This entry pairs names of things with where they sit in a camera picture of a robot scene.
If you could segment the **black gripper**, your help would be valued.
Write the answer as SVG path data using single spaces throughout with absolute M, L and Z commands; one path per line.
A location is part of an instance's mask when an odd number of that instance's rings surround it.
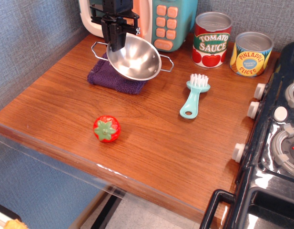
M 124 48 L 126 33 L 140 34 L 139 15 L 133 12 L 132 0 L 101 0 L 92 3 L 91 21 L 101 25 L 106 43 L 111 43 L 113 52 Z

